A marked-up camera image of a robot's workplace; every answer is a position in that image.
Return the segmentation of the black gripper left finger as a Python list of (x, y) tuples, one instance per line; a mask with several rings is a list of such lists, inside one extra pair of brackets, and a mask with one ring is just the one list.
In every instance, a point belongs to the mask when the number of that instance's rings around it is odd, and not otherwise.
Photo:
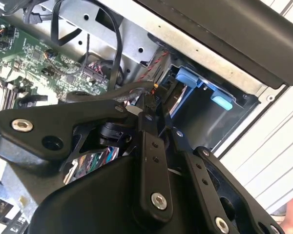
[(159, 105), (140, 97), (135, 106), (95, 100), (1, 111), (4, 187), (12, 197), (30, 195), (37, 209), (56, 190), (122, 156), (166, 153)]

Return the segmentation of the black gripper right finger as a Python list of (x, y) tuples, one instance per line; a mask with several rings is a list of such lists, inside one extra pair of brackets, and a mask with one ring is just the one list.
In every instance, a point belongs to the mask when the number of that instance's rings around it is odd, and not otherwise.
[(180, 173), (187, 212), (197, 234), (282, 234), (284, 231), (206, 147), (192, 149), (158, 106), (168, 167)]

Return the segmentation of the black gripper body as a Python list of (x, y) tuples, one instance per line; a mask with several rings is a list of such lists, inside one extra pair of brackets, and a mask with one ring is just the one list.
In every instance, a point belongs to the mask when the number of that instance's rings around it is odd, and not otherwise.
[(228, 191), (234, 177), (200, 151), (134, 151), (56, 190), (36, 209), (30, 234), (218, 234), (227, 220), (210, 175)]

